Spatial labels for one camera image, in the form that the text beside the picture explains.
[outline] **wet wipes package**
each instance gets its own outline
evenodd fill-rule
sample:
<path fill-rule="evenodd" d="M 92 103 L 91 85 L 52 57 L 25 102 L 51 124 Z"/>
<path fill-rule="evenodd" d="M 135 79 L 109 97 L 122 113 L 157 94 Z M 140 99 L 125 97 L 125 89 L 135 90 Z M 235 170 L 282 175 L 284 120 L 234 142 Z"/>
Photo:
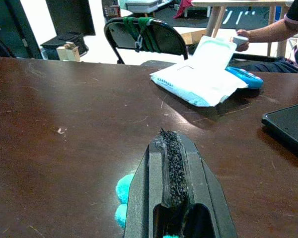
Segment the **wet wipes package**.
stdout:
<path fill-rule="evenodd" d="M 213 107 L 247 84 L 225 70 L 236 44 L 204 36 L 194 55 L 151 74 L 151 80 L 197 107 Z"/>

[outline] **black pants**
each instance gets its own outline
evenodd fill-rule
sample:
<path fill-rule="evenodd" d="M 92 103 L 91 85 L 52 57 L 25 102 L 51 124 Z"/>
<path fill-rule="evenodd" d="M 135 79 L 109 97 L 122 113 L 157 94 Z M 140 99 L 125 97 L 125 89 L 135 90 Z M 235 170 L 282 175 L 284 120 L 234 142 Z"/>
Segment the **black pants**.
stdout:
<path fill-rule="evenodd" d="M 239 68 L 249 72 L 298 73 L 298 68 L 284 57 L 278 57 L 275 62 L 257 63 L 240 66 Z"/>

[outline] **blue toy phone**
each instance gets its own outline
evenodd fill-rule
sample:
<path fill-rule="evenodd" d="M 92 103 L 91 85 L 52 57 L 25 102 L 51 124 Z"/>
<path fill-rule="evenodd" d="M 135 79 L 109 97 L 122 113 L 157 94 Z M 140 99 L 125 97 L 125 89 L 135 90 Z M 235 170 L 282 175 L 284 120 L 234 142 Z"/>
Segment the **blue toy phone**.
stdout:
<path fill-rule="evenodd" d="M 248 88 L 250 88 L 250 89 L 259 89 L 264 84 L 264 81 L 260 77 L 254 75 L 250 72 L 247 72 L 245 69 L 235 68 L 235 67 L 226 67 L 225 70 L 227 72 L 234 74 L 235 76 L 237 76 L 238 78 L 243 80 L 245 83 L 247 83 Z"/>

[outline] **person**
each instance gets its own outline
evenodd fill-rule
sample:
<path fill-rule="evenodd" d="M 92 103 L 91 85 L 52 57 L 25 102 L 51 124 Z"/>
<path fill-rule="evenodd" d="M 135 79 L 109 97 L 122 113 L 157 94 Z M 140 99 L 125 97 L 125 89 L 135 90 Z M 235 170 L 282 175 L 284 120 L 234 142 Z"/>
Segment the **person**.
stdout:
<path fill-rule="evenodd" d="M 283 41 L 298 33 L 298 0 L 291 5 L 285 17 L 263 28 L 246 31 L 238 30 L 237 35 L 247 37 L 248 42 L 240 45 L 237 51 L 246 51 L 249 43 Z M 298 73 L 298 40 L 288 59 L 279 57 L 275 62 L 241 66 L 247 71 Z"/>

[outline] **red object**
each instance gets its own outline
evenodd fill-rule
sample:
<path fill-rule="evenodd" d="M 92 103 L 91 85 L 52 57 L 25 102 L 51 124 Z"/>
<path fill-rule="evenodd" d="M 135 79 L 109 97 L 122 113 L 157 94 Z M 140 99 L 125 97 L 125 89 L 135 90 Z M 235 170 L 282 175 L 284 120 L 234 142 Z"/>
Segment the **red object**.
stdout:
<path fill-rule="evenodd" d="M 182 16 L 184 9 L 188 6 L 192 6 L 191 1 L 192 0 L 181 0 L 179 10 L 177 11 L 177 14 L 173 16 L 173 18 Z"/>

